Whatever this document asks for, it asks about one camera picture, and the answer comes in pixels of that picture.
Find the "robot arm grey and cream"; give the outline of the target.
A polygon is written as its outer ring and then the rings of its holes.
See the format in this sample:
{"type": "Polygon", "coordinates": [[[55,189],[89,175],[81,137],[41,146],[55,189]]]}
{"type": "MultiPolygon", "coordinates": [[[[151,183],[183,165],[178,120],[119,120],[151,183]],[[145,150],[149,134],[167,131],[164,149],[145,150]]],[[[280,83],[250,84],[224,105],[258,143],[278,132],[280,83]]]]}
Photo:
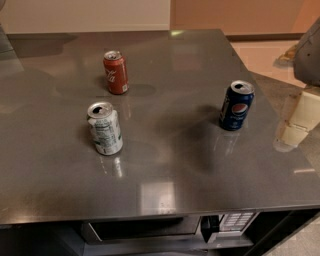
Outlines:
{"type": "Polygon", "coordinates": [[[297,96],[289,96],[282,108],[273,146],[290,152],[320,123],[320,18],[296,45],[294,77],[305,84],[297,96]]]}

